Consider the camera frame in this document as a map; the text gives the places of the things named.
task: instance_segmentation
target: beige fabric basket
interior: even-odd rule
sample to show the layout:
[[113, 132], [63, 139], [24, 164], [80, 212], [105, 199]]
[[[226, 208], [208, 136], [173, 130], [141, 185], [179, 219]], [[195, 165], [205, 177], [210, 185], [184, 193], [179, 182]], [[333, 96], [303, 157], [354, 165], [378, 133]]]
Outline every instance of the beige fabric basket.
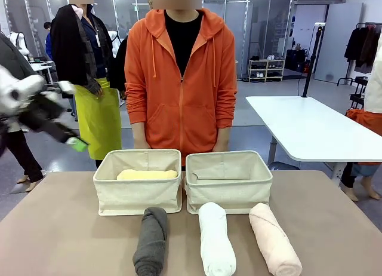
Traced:
[[[116, 180], [122, 170], [175, 170], [170, 180]], [[167, 213], [181, 210], [181, 155], [172, 149], [109, 152], [93, 177], [99, 215], [141, 215], [151, 206]]]
[[187, 211], [210, 201], [228, 214], [247, 214], [268, 203], [272, 174], [254, 151], [193, 154], [186, 158]]

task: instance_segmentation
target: black pants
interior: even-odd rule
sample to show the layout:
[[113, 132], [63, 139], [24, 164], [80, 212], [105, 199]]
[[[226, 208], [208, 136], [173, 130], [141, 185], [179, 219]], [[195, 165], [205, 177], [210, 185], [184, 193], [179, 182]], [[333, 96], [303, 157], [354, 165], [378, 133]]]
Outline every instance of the black pants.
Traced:
[[100, 165], [101, 165], [101, 163], [102, 163], [102, 160], [101, 161], [99, 161], [99, 160], [96, 160], [96, 162], [95, 162], [95, 166], [97, 167], [97, 168], [99, 168], [100, 167]]
[[30, 151], [23, 131], [7, 133], [5, 135], [5, 143], [24, 169], [24, 175], [29, 176], [30, 182], [38, 182], [43, 178], [41, 173], [42, 168]]
[[341, 176], [341, 182], [347, 188], [353, 188], [354, 182], [356, 180], [356, 177], [351, 175], [352, 174], [352, 168], [353, 168], [353, 163], [348, 162], [345, 166], [344, 173]]

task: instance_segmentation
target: yellow-green skirt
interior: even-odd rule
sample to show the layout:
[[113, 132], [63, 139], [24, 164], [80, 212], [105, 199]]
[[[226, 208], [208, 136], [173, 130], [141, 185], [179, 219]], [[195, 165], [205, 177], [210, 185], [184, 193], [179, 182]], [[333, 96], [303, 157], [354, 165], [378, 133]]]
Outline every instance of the yellow-green skirt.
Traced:
[[103, 95], [97, 97], [76, 85], [79, 132], [89, 145], [90, 158], [103, 160], [108, 152], [122, 148], [118, 91], [106, 78], [96, 79]]

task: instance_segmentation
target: white sweater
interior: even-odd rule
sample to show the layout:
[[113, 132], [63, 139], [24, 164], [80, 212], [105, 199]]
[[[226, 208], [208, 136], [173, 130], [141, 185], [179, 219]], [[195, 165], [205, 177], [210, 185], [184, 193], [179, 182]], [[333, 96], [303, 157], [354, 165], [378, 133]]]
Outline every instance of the white sweater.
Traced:
[[365, 111], [382, 114], [382, 35], [365, 91]]

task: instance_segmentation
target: shoe rack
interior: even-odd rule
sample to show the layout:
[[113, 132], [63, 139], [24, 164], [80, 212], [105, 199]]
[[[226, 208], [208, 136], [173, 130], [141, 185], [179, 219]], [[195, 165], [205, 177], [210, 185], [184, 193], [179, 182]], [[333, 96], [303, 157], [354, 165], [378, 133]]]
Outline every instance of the shoe rack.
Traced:
[[273, 80], [282, 80], [284, 74], [285, 59], [267, 60], [261, 59], [257, 61], [249, 60], [248, 62], [248, 79], [258, 82], [267, 82]]

